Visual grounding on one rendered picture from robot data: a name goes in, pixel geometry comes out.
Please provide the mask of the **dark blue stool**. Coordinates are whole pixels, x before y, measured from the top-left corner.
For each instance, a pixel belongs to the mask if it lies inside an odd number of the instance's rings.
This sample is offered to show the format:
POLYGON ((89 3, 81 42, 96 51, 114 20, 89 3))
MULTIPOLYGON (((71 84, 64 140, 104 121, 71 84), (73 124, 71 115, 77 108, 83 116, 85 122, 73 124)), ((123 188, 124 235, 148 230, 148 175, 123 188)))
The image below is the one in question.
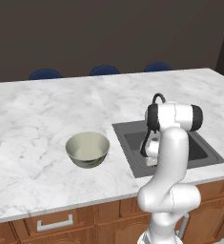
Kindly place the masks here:
POLYGON ((110 75, 110 74, 119 74, 119 70, 116 67, 110 65, 102 65, 92 69, 90 76, 96 75, 110 75))
POLYGON ((30 75, 30 80, 55 79, 55 78, 62 78, 62 75, 58 71, 52 69, 37 70, 30 75))
POLYGON ((169 71, 170 69, 171 69, 170 66, 164 62, 154 62, 147 65, 146 68, 144 69, 144 72, 169 71))

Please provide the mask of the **brown wooden cabinet panel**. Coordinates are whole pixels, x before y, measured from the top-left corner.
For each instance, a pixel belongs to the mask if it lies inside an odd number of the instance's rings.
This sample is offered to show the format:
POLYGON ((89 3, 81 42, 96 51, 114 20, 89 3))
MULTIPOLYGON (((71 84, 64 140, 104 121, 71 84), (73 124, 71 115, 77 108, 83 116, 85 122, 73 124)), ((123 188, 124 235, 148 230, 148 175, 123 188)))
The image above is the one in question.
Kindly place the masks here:
POLYGON ((209 182, 197 185, 201 193, 201 199, 207 201, 217 199, 224 196, 224 179, 215 182, 209 182))
POLYGON ((98 204, 94 209, 97 223, 109 223, 142 213, 137 205, 136 197, 98 204))

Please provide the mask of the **grey steel sink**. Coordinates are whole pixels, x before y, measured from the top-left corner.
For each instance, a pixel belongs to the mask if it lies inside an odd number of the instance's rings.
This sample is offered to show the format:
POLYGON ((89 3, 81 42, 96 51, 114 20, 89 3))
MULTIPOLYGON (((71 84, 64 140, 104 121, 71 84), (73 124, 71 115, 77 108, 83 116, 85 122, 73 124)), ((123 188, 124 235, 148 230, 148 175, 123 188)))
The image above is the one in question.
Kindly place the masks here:
MULTIPOLYGON (((113 124, 119 143, 130 164, 135 178, 150 176, 155 173, 155 166, 148 166, 146 158, 140 153, 147 133, 144 120, 113 124)), ((197 132, 188 132, 189 162, 188 168, 200 168, 224 163, 224 158, 197 132)))

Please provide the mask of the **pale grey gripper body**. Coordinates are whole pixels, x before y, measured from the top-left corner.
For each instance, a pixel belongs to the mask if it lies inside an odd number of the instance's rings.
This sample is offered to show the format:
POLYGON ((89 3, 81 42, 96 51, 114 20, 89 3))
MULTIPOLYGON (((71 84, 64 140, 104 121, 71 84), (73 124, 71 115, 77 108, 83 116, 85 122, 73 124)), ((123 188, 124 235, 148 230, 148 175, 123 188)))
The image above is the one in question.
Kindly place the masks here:
POLYGON ((157 165, 157 159, 156 158, 147 157, 146 158, 146 165, 148 167, 155 167, 157 165))

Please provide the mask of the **pale green bowl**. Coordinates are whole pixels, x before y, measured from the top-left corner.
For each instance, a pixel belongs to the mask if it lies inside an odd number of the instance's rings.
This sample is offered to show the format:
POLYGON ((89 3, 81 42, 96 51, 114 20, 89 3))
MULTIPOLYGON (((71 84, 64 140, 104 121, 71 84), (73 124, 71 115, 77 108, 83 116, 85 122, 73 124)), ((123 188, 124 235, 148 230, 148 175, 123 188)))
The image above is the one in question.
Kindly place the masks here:
POLYGON ((81 132, 66 143, 66 152, 78 167, 89 169, 100 165, 110 149, 109 139, 99 132, 81 132))

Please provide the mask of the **brown wooden drawer front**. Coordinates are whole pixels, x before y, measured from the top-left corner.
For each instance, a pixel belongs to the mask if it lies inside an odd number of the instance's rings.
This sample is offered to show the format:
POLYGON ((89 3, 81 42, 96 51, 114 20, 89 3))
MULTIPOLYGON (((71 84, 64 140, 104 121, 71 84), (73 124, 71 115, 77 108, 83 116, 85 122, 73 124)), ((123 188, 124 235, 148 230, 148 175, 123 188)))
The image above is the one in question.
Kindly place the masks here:
POLYGON ((47 234, 61 233, 64 231, 72 231, 84 227, 90 227, 94 224, 93 207, 83 207, 71 209, 56 213, 41 214, 38 216, 28 216, 20 220, 12 221, 13 227, 21 240, 28 238, 36 238, 47 234), (42 220, 43 225, 65 221, 69 218, 69 214, 73 216, 73 225, 69 227, 58 228, 51 231, 37 232, 37 221, 42 220))

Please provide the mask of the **brown wooden cabinet door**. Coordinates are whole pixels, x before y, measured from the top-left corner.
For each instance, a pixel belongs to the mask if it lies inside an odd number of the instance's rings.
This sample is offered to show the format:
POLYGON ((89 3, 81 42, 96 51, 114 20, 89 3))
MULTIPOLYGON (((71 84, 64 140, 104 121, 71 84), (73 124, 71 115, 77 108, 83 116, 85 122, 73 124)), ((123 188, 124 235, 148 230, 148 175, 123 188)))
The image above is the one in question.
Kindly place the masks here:
POLYGON ((214 244, 224 235, 224 197, 203 202, 189 213, 184 244, 214 244))
POLYGON ((128 217, 106 224, 97 225, 96 244, 137 244, 148 228, 150 215, 128 217))

